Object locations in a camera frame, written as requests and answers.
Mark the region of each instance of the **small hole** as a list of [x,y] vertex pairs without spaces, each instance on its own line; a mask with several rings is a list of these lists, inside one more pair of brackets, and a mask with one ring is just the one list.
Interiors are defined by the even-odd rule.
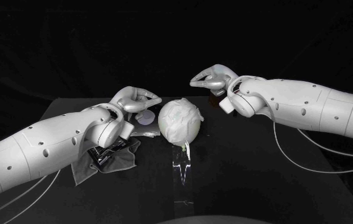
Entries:
[[48,156],[48,150],[47,149],[43,150],[43,155],[44,155],[44,157]]

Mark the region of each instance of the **table surface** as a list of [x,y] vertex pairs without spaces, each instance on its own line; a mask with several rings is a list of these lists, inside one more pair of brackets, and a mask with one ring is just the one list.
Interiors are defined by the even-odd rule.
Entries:
[[[181,97],[162,97],[162,104]],[[207,97],[185,97],[204,118],[190,144],[194,215],[233,215],[270,223],[351,223],[353,196],[339,177],[302,170],[279,152],[272,121],[260,115],[233,117],[208,105]],[[58,98],[41,119],[105,103],[109,98]],[[286,154],[302,166],[332,170],[318,148],[293,128],[276,125]],[[70,166],[28,210],[9,223],[158,223],[172,219],[171,144],[162,136],[138,137],[129,170],[94,174],[74,187]],[[54,173],[1,210],[8,220],[35,200]],[[14,187],[0,206],[37,182]]]

